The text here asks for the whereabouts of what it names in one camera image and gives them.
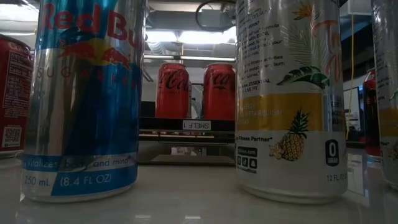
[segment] red can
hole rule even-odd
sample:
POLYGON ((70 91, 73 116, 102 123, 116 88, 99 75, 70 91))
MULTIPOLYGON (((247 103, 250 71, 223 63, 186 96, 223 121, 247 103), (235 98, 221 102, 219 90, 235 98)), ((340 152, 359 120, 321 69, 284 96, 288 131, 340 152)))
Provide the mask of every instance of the red can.
POLYGON ((203 118, 235 120, 235 72, 232 65, 207 66, 203 90, 203 118))
POLYGON ((363 83, 365 150, 369 156, 380 157, 379 118, 376 96, 376 70, 370 69, 363 83))
POLYGON ((165 63, 157 76, 156 118, 185 119, 189 112, 189 74, 179 63, 165 63))
POLYGON ((24 148, 32 67, 29 46, 0 35, 0 156, 24 148))

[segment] blue and silver can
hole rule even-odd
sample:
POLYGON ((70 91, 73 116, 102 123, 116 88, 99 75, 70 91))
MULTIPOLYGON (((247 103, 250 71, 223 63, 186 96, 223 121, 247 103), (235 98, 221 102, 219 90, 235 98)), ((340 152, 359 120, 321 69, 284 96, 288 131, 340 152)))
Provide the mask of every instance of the blue and silver can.
POLYGON ((22 192, 77 202, 137 178, 146 0, 43 0, 22 192))

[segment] glossy white surface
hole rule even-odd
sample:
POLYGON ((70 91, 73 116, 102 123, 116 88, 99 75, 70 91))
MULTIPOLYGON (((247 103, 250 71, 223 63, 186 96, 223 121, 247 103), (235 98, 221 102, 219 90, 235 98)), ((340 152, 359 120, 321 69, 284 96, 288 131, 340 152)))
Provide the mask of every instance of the glossy white surface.
POLYGON ((350 188, 329 205, 291 205, 242 191, 233 167, 141 166, 131 190, 102 200, 37 203, 19 193, 19 163, 0 161, 0 223, 398 223, 398 192, 380 165, 352 157, 350 188))

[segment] silver can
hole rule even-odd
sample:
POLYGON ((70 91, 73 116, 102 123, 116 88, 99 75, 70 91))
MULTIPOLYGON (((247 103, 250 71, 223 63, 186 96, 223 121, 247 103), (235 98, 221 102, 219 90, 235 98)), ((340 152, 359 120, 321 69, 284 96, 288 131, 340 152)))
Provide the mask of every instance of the silver can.
POLYGON ((347 189, 338 1, 238 0, 236 168, 260 197, 347 189))
POLYGON ((77 202, 137 178, 146 0, 40 2, 22 192, 77 202))
POLYGON ((384 178, 398 190, 398 4, 373 1, 380 149, 384 178))

